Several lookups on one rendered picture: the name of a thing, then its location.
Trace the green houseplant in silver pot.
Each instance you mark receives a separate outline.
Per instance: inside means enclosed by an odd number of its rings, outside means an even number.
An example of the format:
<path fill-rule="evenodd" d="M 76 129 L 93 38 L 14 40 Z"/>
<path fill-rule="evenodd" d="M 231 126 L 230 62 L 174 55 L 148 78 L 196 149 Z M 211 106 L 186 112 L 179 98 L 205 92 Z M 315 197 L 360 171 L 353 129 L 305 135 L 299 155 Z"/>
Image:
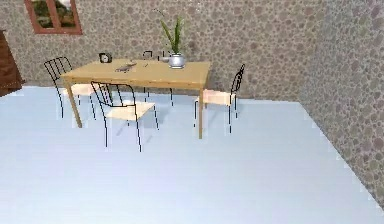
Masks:
<path fill-rule="evenodd" d="M 160 20 L 160 25 L 170 44 L 169 56 L 167 57 L 168 66 L 171 69 L 183 69 L 186 64 L 186 59 L 181 52 L 183 19 L 180 16 L 177 16 L 173 28 L 169 28 L 163 19 Z"/>

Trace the light wooden dining table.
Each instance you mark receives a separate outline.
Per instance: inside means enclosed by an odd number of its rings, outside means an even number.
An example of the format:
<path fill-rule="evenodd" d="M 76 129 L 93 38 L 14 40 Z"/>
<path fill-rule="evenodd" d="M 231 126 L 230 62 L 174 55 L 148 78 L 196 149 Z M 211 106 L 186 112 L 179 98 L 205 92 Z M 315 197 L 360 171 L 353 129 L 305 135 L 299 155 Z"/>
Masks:
<path fill-rule="evenodd" d="M 171 69 L 166 63 L 157 60 L 136 60 L 136 65 L 128 72 L 116 72 L 128 59 L 114 59 L 111 63 L 91 62 L 61 75 L 70 99 L 77 126 L 82 127 L 79 112 L 74 101 L 71 86 L 89 84 L 92 81 L 129 84 L 135 87 L 190 89 L 199 91 L 198 133 L 203 134 L 203 91 L 208 80 L 210 62 L 187 62 L 183 69 Z"/>

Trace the red-framed window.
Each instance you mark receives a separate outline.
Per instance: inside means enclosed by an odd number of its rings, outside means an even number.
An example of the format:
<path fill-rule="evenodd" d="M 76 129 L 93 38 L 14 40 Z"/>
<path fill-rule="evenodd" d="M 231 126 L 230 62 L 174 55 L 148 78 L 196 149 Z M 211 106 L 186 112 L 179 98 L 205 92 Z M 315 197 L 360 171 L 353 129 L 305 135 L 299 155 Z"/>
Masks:
<path fill-rule="evenodd" d="M 35 34 L 81 35 L 75 0 L 24 0 Z"/>

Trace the grey flat vase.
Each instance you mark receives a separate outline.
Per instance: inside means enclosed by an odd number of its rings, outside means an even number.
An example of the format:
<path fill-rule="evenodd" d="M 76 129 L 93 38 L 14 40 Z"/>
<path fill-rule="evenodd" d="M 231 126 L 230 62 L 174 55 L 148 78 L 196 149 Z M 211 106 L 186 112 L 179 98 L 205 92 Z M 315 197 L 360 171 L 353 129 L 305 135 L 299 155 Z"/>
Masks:
<path fill-rule="evenodd" d="M 133 68 L 137 63 L 136 62 L 129 62 L 127 64 L 124 64 L 117 68 L 116 72 L 128 72 L 131 68 Z"/>

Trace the dark brown wooden cupboard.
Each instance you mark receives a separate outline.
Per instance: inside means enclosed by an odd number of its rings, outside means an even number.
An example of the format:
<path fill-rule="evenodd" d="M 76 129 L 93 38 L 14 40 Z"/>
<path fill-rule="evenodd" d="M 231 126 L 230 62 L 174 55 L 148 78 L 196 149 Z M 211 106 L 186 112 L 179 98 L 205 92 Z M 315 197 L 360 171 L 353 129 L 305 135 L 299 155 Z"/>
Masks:
<path fill-rule="evenodd" d="M 13 58 L 4 30 L 0 30 L 0 97 L 20 90 L 25 80 Z"/>

